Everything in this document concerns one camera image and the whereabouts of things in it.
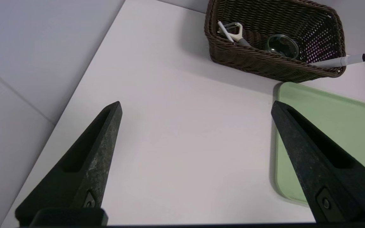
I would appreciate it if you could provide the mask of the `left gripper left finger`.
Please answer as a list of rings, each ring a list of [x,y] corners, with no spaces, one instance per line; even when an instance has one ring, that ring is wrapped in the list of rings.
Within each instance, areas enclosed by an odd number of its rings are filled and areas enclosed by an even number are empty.
[[[20,226],[106,226],[101,208],[123,116],[107,105],[16,208]]]

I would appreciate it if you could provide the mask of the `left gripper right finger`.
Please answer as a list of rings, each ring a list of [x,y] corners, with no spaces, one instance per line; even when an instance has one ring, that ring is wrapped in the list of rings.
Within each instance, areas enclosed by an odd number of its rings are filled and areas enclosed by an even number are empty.
[[[271,116],[317,223],[365,223],[365,166],[293,107]]]

